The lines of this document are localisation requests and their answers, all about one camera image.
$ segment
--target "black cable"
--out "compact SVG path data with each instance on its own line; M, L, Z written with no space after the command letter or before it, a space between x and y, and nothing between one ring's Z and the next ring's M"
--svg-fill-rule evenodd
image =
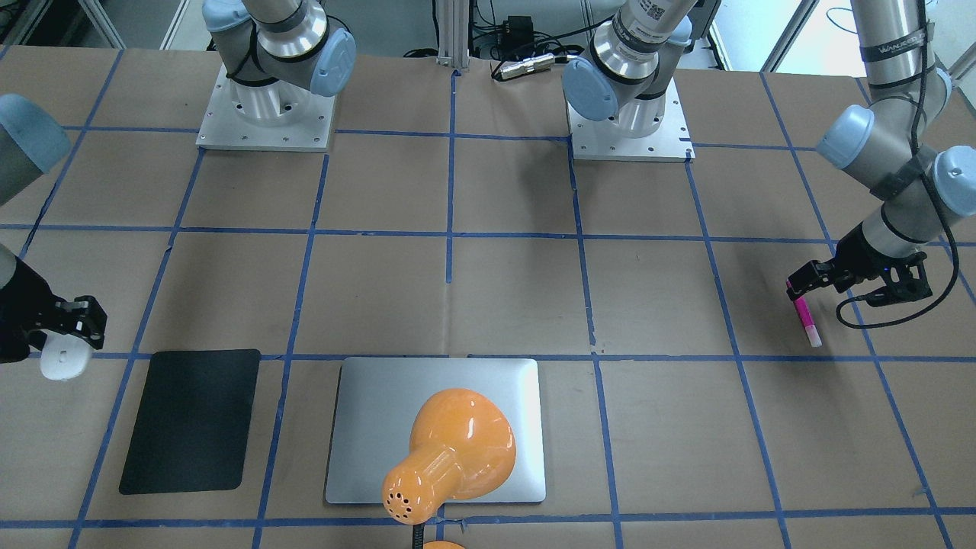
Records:
M851 34L857 34L857 31L856 30L851 30L851 29L847 28L846 26L840 24L839 22L835 21L834 18L831 17L831 12L834 12L834 11L850 12L850 13L853 14L854 13L854 10L852 10L850 8L830 8L829 10L827 10L827 21L830 21L831 23L834 24L835 27L839 28L840 30L843 30L844 32L850 32Z
M919 28L926 28L928 27L928 17L925 14L926 2L925 0L916 0L915 3L917 4L917 8L918 8L918 26ZM918 124L921 121L922 106L925 103L925 89L928 80L927 72L928 72L929 38L930 36L926 33L925 39L921 43L921 51L920 51L921 79L918 87L918 105L915 107L915 118L912 120L912 134L909 143L912 149L912 156L916 156L918 154ZM840 304L837 305L837 308L834 311L837 316L837 320L839 320L841 324L849 328L865 328L865 329L886 328L889 326L903 324L905 322L908 322L909 320L914 320L918 317L921 317L922 315L925 315L929 311L932 311L933 309L938 307L943 301L945 301L947 297L949 297L949 294L953 291L953 288L956 286L956 281L958 280L959 277L959 250L958 250L958 246L956 245L956 238L953 236L953 232L949 227L949 223L946 221L946 213L943 211L942 206L940 204L939 193L936 191L935 185L932 183L932 181L928 178L928 175L925 173L921 174L921 181L922 184L925 186L925 191L928 193L929 200L932 202L932 207L935 208L935 213L939 217L939 223L942 225L942 230L946 234L946 240L949 242L950 256L952 258L952 263L953 263L953 273L949 277L949 283L946 284L946 289L943 290L942 294L940 294L939 297L935 299L935 301L928 304L925 308L923 308L920 311L912 313L907 317L899 318L897 320L889 320L887 322L877 322L873 324L855 324L853 322L848 322L843 318L842 315L843 308L847 304L854 303L855 301L864 301L868 298L867 295L860 295L857 297L845 299L844 301L841 301Z
M535 51L535 48L537 48L540 44L545 44L546 42L550 42L550 41L553 41L553 40L554 41L558 41L558 40L560 40L562 38L568 38L569 36L573 36L574 34L580 34L581 32L588 32L588 31L593 30L593 29L597 28L598 26L604 24L607 21L610 21L611 18L613 18L613 16L610 16L609 18L607 18L607 19L605 19L603 21L600 21L600 22L591 24L590 26L585 26L585 27L579 28L577 30L573 30L573 31L570 31L570 32L565 32L563 34L557 34L555 36L549 36L549 35L547 35L548 38L544 38L542 40L536 40L535 42L532 42L531 44L522 44L521 46L519 46L519 47L517 47L517 48L515 48L513 50L510 50L510 51L507 51L507 52L502 52L502 54L499 55L499 59L501 61L499 61L499 63L496 64L495 65L495 68L493 68L492 71L491 71L491 78L493 80L497 79L498 73L502 70L502 65L505 64L505 61L508 59L508 56L515 55L516 53L518 53L518 52L520 52L520 51L522 51L525 48L528 48L530 46L533 48L532 51Z
M352 29L349 28L349 25L347 25L345 21L337 18L336 16L326 16L326 17L329 18L329 19L331 19L331 20L338 21L340 25L342 25L342 26L344 26L346 28L346 30L348 30L349 32L352 32Z

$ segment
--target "pink marker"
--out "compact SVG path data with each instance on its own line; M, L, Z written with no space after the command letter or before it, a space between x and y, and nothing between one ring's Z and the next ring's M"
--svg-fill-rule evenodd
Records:
M787 287L790 286L790 282L787 280ZM803 329L806 330L806 338L810 340L811 347L820 347L824 344L820 339L820 332L817 331L817 324L813 322L813 315L810 314L810 308L806 305L806 300L802 297L793 301L793 306L796 307L796 315L799 317L799 321L803 324Z

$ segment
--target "metal rod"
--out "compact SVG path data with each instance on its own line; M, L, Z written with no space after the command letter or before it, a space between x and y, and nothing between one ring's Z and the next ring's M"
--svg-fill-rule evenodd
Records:
M820 0L803 0L799 3L796 11L793 12L793 16L790 18L790 22L787 23L787 27L783 29L783 34L780 35L780 39L773 46L773 51L769 52L766 63L762 64L762 68L760 69L762 72L775 72L780 67L783 59L790 52L790 48L793 47L793 42L796 41L796 37L803 31L806 22L810 21L810 16L813 15L813 11L817 9L818 4L820 4Z
M85 15L88 16L95 30L108 42L109 46L117 50L125 49L125 42L122 41L122 35L119 34L118 29L115 28L111 19L108 18L108 14L105 12L105 8L102 7L102 3L99 0L78 0L78 5L85 11Z
M961 80L974 66L976 66L976 42L973 42L966 53L949 67L949 75L956 80Z

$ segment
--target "barcode label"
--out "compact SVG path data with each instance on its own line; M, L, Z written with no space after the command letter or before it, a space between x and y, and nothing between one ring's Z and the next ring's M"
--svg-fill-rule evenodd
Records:
M660 21L661 16L665 14L665 9L654 2L648 2L647 4L650 4L647 6L647 15L654 21Z

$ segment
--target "silver laptop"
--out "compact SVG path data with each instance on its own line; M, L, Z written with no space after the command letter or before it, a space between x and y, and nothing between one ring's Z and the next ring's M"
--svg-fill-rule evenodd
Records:
M495 403L515 434L515 467L498 489L469 503L546 499L539 366L529 359L369 359L343 363L325 500L381 503L383 480L409 453L421 406L444 389L471 389Z

